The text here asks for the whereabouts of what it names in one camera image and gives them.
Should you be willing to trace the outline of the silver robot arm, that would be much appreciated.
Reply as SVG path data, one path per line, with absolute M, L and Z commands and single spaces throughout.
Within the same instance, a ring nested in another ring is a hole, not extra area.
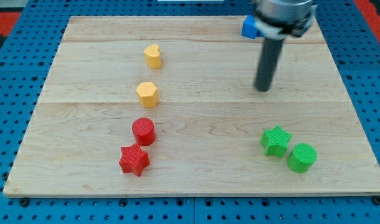
M 254 4 L 256 28 L 273 40 L 303 36 L 317 9 L 314 0 L 256 0 Z

